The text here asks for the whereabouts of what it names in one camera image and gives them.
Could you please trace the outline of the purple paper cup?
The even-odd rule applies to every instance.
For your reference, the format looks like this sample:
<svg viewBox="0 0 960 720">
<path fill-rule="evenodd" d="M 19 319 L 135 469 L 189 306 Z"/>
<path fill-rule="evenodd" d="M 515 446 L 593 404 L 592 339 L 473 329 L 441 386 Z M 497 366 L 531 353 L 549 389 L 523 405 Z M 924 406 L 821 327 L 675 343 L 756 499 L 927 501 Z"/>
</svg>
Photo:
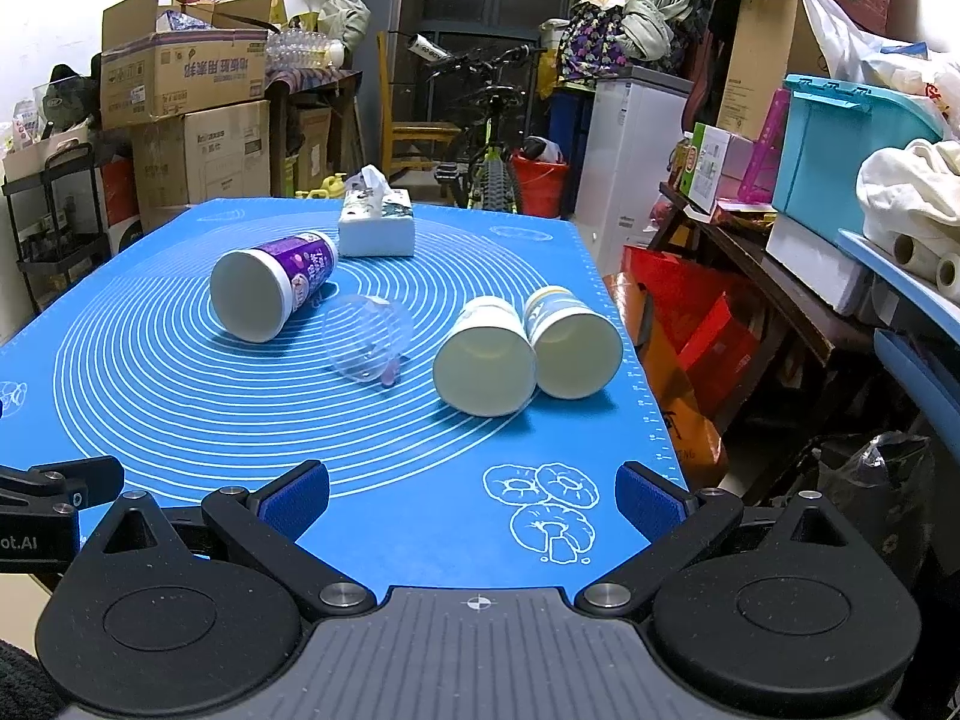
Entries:
<svg viewBox="0 0 960 720">
<path fill-rule="evenodd" d="M 267 343 L 329 281 L 337 263 L 337 244 L 320 231 L 233 250 L 213 266 L 213 310 L 229 335 Z"/>
</svg>

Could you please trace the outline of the white blue paper cup right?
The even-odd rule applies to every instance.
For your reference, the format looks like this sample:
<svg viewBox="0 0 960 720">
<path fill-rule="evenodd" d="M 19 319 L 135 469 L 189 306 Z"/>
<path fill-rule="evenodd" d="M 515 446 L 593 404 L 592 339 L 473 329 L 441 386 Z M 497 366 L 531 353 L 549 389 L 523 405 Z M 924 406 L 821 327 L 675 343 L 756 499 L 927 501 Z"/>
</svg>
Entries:
<svg viewBox="0 0 960 720">
<path fill-rule="evenodd" d="M 623 341 L 615 323 L 561 286 L 530 294 L 524 330 L 537 358 L 537 385 L 558 400 L 596 395 L 622 364 Z"/>
</svg>

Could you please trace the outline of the clear plastic cup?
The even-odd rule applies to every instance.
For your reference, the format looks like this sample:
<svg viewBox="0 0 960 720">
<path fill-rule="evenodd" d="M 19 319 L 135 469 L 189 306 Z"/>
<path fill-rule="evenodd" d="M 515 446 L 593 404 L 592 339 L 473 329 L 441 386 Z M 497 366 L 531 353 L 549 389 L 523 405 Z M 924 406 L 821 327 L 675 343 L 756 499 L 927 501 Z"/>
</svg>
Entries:
<svg viewBox="0 0 960 720">
<path fill-rule="evenodd" d="M 409 311 L 400 302 L 368 294 L 338 296 L 322 322 L 325 359 L 344 379 L 389 388 L 397 382 L 412 332 Z"/>
</svg>

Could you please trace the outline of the white paper cup left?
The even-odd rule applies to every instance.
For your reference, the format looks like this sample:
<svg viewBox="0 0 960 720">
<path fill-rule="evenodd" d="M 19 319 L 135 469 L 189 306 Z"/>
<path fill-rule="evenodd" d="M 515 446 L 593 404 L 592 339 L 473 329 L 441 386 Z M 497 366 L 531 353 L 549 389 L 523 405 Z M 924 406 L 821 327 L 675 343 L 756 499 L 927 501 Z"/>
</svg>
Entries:
<svg viewBox="0 0 960 720">
<path fill-rule="evenodd" d="M 535 353 L 516 307 L 494 296 L 467 302 L 433 361 L 439 398 L 476 418 L 514 415 L 534 395 Z"/>
</svg>

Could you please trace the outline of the red orange shopping bag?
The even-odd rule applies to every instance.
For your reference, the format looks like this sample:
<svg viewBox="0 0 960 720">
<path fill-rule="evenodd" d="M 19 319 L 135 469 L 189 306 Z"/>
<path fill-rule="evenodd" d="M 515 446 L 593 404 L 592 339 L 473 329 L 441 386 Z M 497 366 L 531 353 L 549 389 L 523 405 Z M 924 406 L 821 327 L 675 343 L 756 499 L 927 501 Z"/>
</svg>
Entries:
<svg viewBox="0 0 960 720">
<path fill-rule="evenodd" d="M 604 278 L 664 418 L 686 486 L 727 472 L 719 413 L 760 348 L 765 302 L 747 278 L 628 247 Z"/>
</svg>

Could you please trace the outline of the blue silicone baking mat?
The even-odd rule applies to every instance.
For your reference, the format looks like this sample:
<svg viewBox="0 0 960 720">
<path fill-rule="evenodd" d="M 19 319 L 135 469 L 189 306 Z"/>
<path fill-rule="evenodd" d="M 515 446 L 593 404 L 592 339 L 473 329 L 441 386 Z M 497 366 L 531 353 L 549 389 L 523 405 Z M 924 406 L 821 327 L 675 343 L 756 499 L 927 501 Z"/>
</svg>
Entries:
<svg viewBox="0 0 960 720">
<path fill-rule="evenodd" d="M 274 341 L 226 333 L 208 278 L 229 250 L 334 232 L 334 202 L 215 200 L 83 278 L 2 351 L 2 458 L 28 468 L 110 455 L 164 505 L 256 489 L 304 460 L 331 480 L 302 546 L 373 592 L 560 587 L 576 592 L 646 544 L 615 504 L 637 461 L 680 466 L 635 356 L 602 392 L 537 395 L 498 419 L 439 399 L 433 362 L 462 305 L 523 305 L 563 286 L 599 314 L 607 289 L 562 221 L 422 206 L 408 259 L 345 260 L 332 284 L 409 312 L 392 387 L 334 371 L 348 338 L 311 299 Z"/>
</svg>

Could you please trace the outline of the black shelf rack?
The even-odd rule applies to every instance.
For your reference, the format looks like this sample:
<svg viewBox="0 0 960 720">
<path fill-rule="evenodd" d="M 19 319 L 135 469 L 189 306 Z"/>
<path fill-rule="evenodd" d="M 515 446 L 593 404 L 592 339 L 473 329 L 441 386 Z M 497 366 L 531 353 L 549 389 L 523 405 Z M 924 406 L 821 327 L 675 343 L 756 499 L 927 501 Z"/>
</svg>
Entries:
<svg viewBox="0 0 960 720">
<path fill-rule="evenodd" d="M 60 210 L 53 192 L 57 182 L 76 174 L 88 177 L 94 213 L 93 232 L 76 231 L 76 224 L 71 221 L 73 213 Z M 39 216 L 39 231 L 30 232 L 21 241 L 13 200 L 16 195 L 31 190 L 43 192 L 46 210 Z M 93 266 L 99 266 L 110 259 L 106 213 L 101 208 L 101 192 L 98 188 L 96 149 L 91 143 L 71 140 L 64 148 L 46 158 L 39 171 L 14 181 L 3 179 L 2 192 L 13 232 L 16 266 L 25 283 L 32 312 L 39 316 L 43 306 L 32 286 L 32 277 L 62 277 L 65 288 L 70 289 L 73 286 L 70 270 L 74 266 L 85 260 Z"/>
</svg>

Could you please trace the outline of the white tissue box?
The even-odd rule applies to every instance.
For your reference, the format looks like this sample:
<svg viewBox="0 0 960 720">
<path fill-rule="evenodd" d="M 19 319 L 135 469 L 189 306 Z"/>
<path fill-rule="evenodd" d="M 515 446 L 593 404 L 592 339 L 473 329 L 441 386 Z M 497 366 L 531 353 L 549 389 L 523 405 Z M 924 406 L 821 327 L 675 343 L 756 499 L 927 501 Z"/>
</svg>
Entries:
<svg viewBox="0 0 960 720">
<path fill-rule="evenodd" d="M 412 200 L 406 188 L 392 187 L 372 164 L 348 179 L 338 218 L 342 259 L 411 257 L 415 239 Z"/>
</svg>

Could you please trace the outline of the yellow toy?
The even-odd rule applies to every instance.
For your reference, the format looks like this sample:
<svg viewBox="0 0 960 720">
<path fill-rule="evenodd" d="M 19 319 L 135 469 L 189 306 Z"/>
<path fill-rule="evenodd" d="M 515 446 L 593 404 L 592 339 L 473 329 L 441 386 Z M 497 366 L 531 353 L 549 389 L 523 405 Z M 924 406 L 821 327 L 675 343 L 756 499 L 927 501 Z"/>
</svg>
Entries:
<svg viewBox="0 0 960 720">
<path fill-rule="evenodd" d="M 347 176 L 343 172 L 322 179 L 318 188 L 298 190 L 297 199 L 343 199 L 347 192 Z"/>
</svg>

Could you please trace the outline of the white freezer cabinet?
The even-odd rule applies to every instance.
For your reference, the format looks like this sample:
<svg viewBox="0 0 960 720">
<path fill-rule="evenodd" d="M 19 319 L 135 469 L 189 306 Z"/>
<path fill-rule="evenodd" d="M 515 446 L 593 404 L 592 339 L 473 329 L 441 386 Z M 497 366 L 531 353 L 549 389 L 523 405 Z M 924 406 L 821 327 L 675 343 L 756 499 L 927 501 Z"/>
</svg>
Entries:
<svg viewBox="0 0 960 720">
<path fill-rule="evenodd" d="M 683 135 L 692 83 L 633 67 L 596 86 L 574 222 L 604 275 L 617 271 L 627 245 L 652 239 L 651 211 Z"/>
</svg>

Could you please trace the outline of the white cloth bundle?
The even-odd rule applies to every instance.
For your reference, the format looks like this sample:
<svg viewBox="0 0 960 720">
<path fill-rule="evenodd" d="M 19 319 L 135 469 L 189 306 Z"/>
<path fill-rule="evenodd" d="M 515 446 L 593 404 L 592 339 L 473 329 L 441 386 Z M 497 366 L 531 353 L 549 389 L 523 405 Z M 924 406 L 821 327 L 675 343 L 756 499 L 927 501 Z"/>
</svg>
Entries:
<svg viewBox="0 0 960 720">
<path fill-rule="evenodd" d="M 893 252 L 910 236 L 937 257 L 957 254 L 960 242 L 958 143 L 916 138 L 905 148 L 882 148 L 861 164 L 856 197 L 864 213 L 862 234 Z"/>
</svg>

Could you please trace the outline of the teal plastic storage bin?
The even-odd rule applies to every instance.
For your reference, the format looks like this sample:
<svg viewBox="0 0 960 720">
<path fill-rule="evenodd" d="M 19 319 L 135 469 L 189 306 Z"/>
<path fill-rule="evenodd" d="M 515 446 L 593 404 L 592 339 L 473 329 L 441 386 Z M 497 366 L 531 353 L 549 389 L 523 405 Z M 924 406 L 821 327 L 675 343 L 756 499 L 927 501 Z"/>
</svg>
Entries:
<svg viewBox="0 0 960 720">
<path fill-rule="evenodd" d="M 926 103 L 880 86 L 789 75 L 791 94 L 773 206 L 825 241 L 861 231 L 859 168 L 874 151 L 916 138 L 937 142 L 946 124 Z"/>
</svg>

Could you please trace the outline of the upper cardboard box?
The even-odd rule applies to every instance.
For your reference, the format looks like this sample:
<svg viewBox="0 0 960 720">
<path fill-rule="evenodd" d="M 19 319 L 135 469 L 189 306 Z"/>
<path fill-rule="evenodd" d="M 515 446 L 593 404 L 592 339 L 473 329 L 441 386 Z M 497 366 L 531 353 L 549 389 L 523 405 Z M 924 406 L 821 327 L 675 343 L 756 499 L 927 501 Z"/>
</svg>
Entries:
<svg viewBox="0 0 960 720">
<path fill-rule="evenodd" d="M 106 130 L 262 98 L 267 37 L 283 0 L 122 0 L 103 11 L 99 103 Z"/>
</svg>

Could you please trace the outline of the floral purple bag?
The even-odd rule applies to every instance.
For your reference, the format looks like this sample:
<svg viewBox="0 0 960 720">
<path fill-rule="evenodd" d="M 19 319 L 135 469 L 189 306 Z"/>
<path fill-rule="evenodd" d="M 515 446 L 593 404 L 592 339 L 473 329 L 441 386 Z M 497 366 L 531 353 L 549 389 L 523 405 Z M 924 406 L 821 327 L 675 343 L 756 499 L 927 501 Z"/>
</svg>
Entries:
<svg viewBox="0 0 960 720">
<path fill-rule="evenodd" d="M 558 47 L 558 83 L 592 88 L 630 67 L 623 15 L 628 0 L 579 0 Z"/>
</svg>

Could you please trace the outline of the tall brown cardboard box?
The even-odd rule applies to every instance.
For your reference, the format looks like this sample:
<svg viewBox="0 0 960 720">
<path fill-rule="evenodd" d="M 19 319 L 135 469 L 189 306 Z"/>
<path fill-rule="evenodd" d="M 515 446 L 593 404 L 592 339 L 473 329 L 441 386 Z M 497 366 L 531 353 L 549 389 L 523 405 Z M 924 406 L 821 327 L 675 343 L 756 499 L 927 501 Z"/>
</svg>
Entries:
<svg viewBox="0 0 960 720">
<path fill-rule="evenodd" d="M 756 140 L 791 73 L 828 76 L 802 0 L 742 0 L 718 127 Z"/>
</svg>

